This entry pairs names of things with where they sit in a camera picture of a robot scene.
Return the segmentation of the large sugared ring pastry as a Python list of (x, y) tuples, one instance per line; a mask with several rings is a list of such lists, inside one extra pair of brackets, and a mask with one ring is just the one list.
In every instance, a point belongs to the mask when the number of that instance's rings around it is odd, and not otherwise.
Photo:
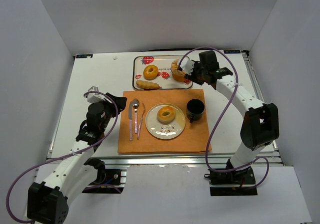
[(178, 59), (174, 60), (170, 66), (172, 77), (175, 81), (185, 82), (185, 72), (178, 69)]

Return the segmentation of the bagel with pale base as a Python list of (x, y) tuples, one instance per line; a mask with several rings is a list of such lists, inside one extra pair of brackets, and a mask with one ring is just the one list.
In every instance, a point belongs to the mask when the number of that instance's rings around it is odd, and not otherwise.
[(176, 111), (171, 106), (164, 106), (157, 112), (157, 119), (162, 123), (169, 123), (176, 117)]

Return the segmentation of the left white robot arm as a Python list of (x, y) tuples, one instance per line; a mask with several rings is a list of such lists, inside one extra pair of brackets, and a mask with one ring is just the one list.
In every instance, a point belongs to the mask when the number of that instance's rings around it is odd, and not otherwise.
[(93, 90), (85, 97), (90, 105), (70, 152), (49, 176), (28, 189), (26, 213), (32, 221), (62, 224), (78, 195), (105, 174), (104, 162), (93, 158), (93, 154), (107, 136), (110, 119), (125, 110), (127, 98)]

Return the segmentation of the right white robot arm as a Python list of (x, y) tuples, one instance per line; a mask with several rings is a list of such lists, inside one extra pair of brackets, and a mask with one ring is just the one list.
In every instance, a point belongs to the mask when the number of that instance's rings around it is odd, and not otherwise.
[(209, 48), (199, 54), (198, 61), (183, 56), (178, 61), (178, 69), (185, 73), (185, 79), (212, 86), (228, 99), (227, 106), (233, 105), (242, 115), (241, 144), (227, 162), (230, 171), (238, 171), (252, 164), (260, 151), (279, 137), (279, 111), (275, 104), (264, 103), (240, 84), (233, 64), (231, 68), (220, 67), (218, 52)]

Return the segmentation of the long twisted bread stick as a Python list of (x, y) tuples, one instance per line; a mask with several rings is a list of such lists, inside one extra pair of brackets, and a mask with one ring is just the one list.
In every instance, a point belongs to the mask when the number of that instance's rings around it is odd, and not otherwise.
[(161, 88), (157, 83), (149, 82), (149, 81), (142, 81), (142, 80), (136, 81), (136, 85), (138, 88), (141, 88), (144, 90), (154, 90), (154, 89)]

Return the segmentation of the dark green cup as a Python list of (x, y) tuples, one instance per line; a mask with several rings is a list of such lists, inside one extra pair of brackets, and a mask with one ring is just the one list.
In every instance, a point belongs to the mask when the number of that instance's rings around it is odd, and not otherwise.
[(199, 99), (192, 99), (186, 105), (186, 115), (190, 123), (202, 118), (205, 110), (205, 104)]

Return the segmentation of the right corner table label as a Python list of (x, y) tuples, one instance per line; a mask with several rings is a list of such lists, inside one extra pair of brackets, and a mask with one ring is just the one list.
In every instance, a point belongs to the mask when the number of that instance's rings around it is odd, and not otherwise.
[(238, 49), (228, 49), (223, 50), (224, 54), (241, 54), (241, 51)]

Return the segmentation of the orange cloth placemat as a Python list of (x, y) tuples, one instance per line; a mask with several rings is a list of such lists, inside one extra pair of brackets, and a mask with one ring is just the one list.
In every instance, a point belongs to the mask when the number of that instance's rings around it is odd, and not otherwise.
[[(187, 118), (187, 103), (192, 99), (205, 101), (202, 89), (173, 89), (173, 90), (153, 90), (153, 91), (125, 91), (123, 96), (128, 101), (138, 99), (140, 105), (137, 110), (138, 118), (143, 113), (145, 104), (145, 114), (143, 117), (140, 139), (133, 136), (130, 141), (129, 117), (126, 108), (121, 114), (119, 126), (119, 138), (117, 151), (120, 154), (132, 153), (197, 153), (206, 150), (209, 138), (209, 127), (207, 114), (203, 113), (200, 120), (190, 123)], [(157, 104), (169, 103), (180, 108), (186, 118), (184, 131), (178, 137), (170, 140), (162, 140), (154, 137), (146, 128), (147, 112)]]

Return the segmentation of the strawberry print tray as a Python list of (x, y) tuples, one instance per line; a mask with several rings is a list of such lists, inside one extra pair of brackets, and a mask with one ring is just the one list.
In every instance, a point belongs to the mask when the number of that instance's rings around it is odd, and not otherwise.
[[(157, 83), (162, 89), (189, 89), (193, 86), (191, 81), (176, 81), (171, 72), (171, 64), (178, 61), (182, 55), (155, 55), (138, 56), (133, 61), (132, 87), (135, 90), (142, 90), (136, 84), (137, 81), (149, 81)], [(155, 79), (147, 80), (144, 77), (144, 69), (154, 65), (158, 68)]]

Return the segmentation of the plain bagel on tray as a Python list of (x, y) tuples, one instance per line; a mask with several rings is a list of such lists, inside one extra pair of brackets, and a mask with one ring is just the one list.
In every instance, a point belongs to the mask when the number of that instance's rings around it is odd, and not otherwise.
[(155, 65), (148, 65), (144, 71), (143, 71), (143, 76), (146, 80), (153, 80), (157, 77), (158, 75), (158, 67)]

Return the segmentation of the cream two-tone plate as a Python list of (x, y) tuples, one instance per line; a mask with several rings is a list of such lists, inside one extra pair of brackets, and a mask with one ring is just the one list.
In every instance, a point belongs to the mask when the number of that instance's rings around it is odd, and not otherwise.
[[(169, 122), (163, 122), (158, 118), (158, 112), (165, 108), (174, 111), (175, 117)], [(186, 118), (183, 111), (169, 103), (160, 103), (152, 107), (146, 115), (145, 125), (150, 134), (162, 140), (170, 140), (178, 137), (185, 129)]]

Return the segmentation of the left corner table label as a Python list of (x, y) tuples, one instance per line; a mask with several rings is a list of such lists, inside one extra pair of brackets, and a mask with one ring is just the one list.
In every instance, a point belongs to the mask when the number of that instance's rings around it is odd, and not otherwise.
[(80, 58), (92, 58), (93, 54), (77, 54), (75, 57), (77, 59), (80, 59)]

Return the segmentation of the pink handled knife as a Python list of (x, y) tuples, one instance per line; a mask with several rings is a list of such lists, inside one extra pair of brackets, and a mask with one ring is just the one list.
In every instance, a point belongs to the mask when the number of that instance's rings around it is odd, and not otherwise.
[(132, 141), (133, 140), (132, 101), (129, 103), (128, 119), (129, 119), (129, 140)]

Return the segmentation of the pink handled fork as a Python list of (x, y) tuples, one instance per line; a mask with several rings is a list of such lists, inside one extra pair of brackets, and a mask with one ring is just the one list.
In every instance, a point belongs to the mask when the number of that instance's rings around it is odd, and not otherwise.
[(142, 107), (143, 107), (143, 112), (142, 112), (142, 115), (141, 115), (141, 118), (140, 118), (140, 122), (139, 122), (139, 126), (138, 126), (138, 131), (137, 131), (137, 139), (139, 140), (140, 139), (140, 136), (141, 136), (141, 129), (142, 129), (142, 124), (143, 124), (143, 120), (144, 120), (144, 114), (146, 112), (146, 106), (144, 103), (142, 103)]

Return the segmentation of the aluminium table frame rail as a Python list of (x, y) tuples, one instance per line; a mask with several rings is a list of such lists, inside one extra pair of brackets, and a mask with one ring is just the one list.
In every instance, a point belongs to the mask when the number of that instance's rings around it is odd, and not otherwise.
[[(259, 156), (266, 157), (271, 165), (283, 165), (279, 152), (262, 152)], [(103, 160), (108, 166), (128, 166), (128, 165), (205, 165), (204, 154), (189, 155), (121, 155), (111, 157), (95, 157)], [(209, 154), (208, 163), (210, 166), (225, 167), (231, 154)]]

